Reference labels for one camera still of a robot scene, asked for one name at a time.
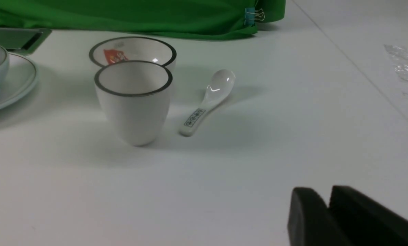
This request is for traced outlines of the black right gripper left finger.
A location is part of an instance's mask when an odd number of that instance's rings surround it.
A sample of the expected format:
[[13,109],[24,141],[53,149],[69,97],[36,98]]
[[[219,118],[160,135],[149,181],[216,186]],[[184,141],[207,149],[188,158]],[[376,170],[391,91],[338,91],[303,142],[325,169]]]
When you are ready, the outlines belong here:
[[287,233],[291,246],[351,246],[323,199],[312,188],[293,188]]

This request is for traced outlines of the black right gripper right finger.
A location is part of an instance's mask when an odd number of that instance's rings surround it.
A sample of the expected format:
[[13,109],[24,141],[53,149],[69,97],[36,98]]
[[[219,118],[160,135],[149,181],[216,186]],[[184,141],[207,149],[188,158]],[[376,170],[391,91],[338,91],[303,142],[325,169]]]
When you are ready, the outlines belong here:
[[350,186],[333,186],[329,213],[354,246],[408,246],[408,220]]

